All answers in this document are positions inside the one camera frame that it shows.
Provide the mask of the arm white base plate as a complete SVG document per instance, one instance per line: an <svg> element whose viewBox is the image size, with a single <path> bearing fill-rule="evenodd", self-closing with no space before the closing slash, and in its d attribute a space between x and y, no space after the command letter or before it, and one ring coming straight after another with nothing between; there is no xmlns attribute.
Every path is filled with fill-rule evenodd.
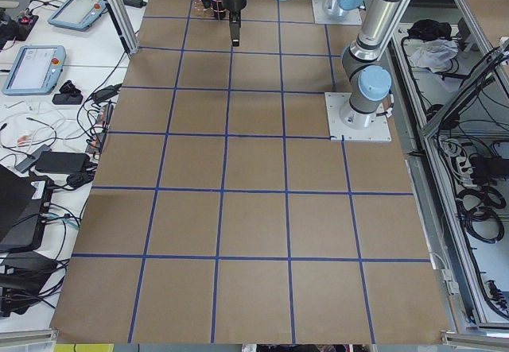
<svg viewBox="0 0 509 352"><path fill-rule="evenodd" d="M312 0L314 22L325 25L361 25L363 0Z"/></svg>
<svg viewBox="0 0 509 352"><path fill-rule="evenodd" d="M380 103L376 112L360 114L350 105L350 93L326 92L325 107L331 141L391 142L388 120Z"/></svg>

